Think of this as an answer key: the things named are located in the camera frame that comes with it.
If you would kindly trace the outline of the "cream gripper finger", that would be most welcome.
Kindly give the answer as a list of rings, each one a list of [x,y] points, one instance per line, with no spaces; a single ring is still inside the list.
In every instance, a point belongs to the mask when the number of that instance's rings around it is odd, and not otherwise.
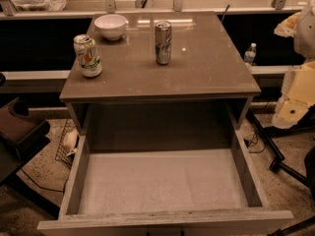
[[[274,34],[282,37],[295,37],[299,16],[300,12],[294,13],[293,15],[283,20],[274,29]]]

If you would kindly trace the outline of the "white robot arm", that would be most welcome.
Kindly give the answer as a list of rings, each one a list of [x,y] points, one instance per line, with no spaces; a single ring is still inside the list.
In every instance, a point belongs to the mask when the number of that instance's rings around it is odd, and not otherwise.
[[[272,118],[275,127],[288,129],[315,104],[315,0],[278,24],[274,34],[292,37],[294,51],[305,58],[302,65],[284,74],[282,96]]]

